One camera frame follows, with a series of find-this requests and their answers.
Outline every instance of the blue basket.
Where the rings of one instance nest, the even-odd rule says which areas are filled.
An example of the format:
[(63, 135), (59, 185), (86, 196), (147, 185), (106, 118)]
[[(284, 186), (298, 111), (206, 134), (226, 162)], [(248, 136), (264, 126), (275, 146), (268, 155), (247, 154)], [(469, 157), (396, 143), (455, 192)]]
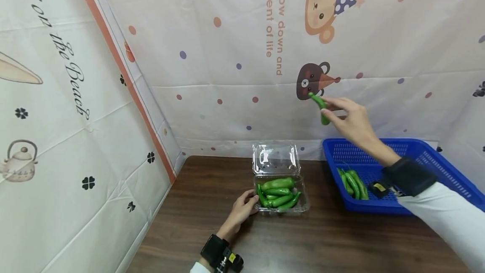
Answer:
[[(425, 165), (438, 176), (440, 183), (456, 191), (479, 209), (485, 210), (485, 195), (427, 143), (418, 139), (382, 139), (382, 142), (398, 155), (411, 157)], [(348, 211), (411, 215), (411, 212), (397, 203), (396, 196), (392, 193), (378, 199), (369, 192), (369, 200), (355, 200), (349, 196), (337, 168), (347, 170), (350, 166), (367, 186), (383, 176), (382, 166), (372, 157), (346, 139), (325, 139), (323, 149)]]

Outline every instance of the plastic clamshell lid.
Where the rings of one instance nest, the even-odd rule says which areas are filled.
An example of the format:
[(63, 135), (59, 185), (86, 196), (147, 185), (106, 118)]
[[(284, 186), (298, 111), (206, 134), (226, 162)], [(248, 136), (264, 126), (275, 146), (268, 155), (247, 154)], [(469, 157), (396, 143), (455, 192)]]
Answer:
[(300, 160), (296, 145), (278, 142), (253, 143), (253, 173), (256, 175), (300, 174)]

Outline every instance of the green pepper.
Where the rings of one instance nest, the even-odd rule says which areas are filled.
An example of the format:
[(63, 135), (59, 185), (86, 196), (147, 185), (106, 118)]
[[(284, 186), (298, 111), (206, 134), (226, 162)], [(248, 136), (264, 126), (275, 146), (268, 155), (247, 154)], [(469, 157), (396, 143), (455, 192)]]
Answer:
[(271, 206), (272, 207), (283, 206), (285, 203), (292, 200), (293, 197), (294, 197), (293, 194), (291, 194), (291, 195), (281, 196), (281, 197), (279, 197), (278, 199), (275, 199), (275, 200), (271, 200)]
[[(320, 110), (327, 108), (327, 104), (325, 103), (325, 101), (323, 101), (322, 98), (315, 96), (315, 94), (313, 94), (312, 92), (308, 93), (308, 95), (310, 98), (312, 98), (312, 100), (314, 100), (318, 104), (318, 107), (320, 108)], [(328, 120), (328, 118), (326, 118), (324, 114), (322, 113), (320, 114), (322, 115), (322, 124), (324, 126), (329, 124), (330, 120)]]
[(295, 186), (295, 181), (291, 177), (287, 178), (278, 178), (274, 180), (267, 181), (261, 186), (261, 190), (266, 192), (269, 189), (279, 189), (281, 187), (285, 187), (287, 189), (293, 189)]
[(268, 189), (265, 193), (268, 195), (290, 195), (291, 191), (286, 187), (279, 187), (277, 189)]
[(269, 207), (270, 204), (268, 203), (268, 201), (265, 199), (262, 191), (261, 191), (261, 185), (258, 184), (258, 187), (257, 187), (257, 193), (258, 193), (258, 196), (259, 196), (259, 203), (263, 206), (263, 207)]
[(359, 175), (357, 175), (357, 172), (355, 170), (348, 170), (348, 174), (354, 178), (355, 182), (357, 183), (357, 186), (359, 187), (360, 190), (360, 199), (363, 200), (368, 200), (369, 199), (369, 193), (367, 192), (367, 188), (365, 187), (364, 183), (360, 179)]
[(276, 196), (276, 195), (266, 195), (266, 200), (274, 200), (274, 199), (277, 199), (279, 198), (279, 196)]
[(293, 196), (293, 199), (291, 199), (289, 202), (285, 203), (282, 206), (279, 206), (278, 209), (284, 210), (284, 209), (291, 209), (296, 205), (298, 202), (298, 198), (300, 198), (301, 192), (296, 193), (295, 196)]
[(340, 177), (342, 178), (342, 183), (344, 183), (344, 187), (345, 187), (345, 190), (347, 191), (347, 193), (350, 196), (354, 195), (354, 190), (352, 190), (352, 188), (347, 183), (347, 178), (345, 177), (345, 175), (342, 174), (342, 175), (340, 175)]
[(346, 172), (344, 175), (345, 175), (345, 178), (347, 179), (347, 182), (349, 183), (350, 187), (352, 188), (352, 190), (354, 190), (355, 199), (360, 199), (359, 187), (358, 187), (357, 183), (355, 182), (354, 178), (348, 172)]

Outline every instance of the wrist-mounted device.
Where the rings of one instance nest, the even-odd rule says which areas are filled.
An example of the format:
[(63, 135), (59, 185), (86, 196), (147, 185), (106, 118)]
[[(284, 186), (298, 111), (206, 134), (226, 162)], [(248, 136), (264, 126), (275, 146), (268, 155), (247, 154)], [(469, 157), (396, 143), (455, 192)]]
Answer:
[(225, 273), (228, 268), (234, 272), (243, 269), (244, 261), (238, 254), (233, 254), (229, 242), (212, 234), (200, 251), (200, 255), (214, 268), (214, 272)]
[(416, 196), (438, 180), (435, 174), (409, 157), (403, 157), (391, 167), (383, 168), (382, 174), (382, 179), (368, 186), (377, 198), (383, 198), (389, 191), (397, 196)]

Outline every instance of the yellow label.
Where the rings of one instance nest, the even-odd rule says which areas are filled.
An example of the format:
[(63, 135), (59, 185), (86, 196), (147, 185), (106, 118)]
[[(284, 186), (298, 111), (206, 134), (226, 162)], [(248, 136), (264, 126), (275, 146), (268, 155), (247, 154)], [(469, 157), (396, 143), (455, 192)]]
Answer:
[(379, 191), (384, 192), (386, 191), (386, 188), (384, 188), (381, 184), (375, 183), (374, 187), (376, 187)]

